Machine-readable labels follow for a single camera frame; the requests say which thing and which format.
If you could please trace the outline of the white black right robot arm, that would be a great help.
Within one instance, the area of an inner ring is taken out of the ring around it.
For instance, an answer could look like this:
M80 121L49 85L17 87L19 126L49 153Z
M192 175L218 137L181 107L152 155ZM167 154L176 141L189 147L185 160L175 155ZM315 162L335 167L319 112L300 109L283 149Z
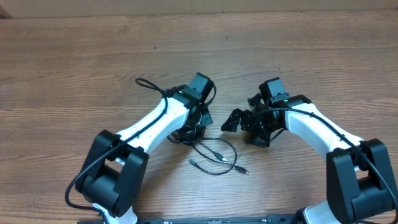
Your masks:
M235 109L221 126L249 133L248 143L270 146L286 130L303 139L326 162L326 200L301 208L289 223L368 223L397 211L397 186L386 145L363 140L322 115L306 96L291 96L280 78L259 85L251 110Z

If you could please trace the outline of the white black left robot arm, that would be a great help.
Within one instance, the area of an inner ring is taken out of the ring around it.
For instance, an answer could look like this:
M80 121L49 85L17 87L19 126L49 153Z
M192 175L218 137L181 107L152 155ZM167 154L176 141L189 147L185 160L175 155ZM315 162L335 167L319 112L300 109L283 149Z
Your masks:
M207 76L197 73L189 85L168 90L143 78L136 83L159 91L160 103L127 129L100 132L72 182L91 203L90 210L99 213L98 223L136 223L133 206L150 153L171 134L181 134L184 141L193 139L212 122L207 97L216 92L216 86Z

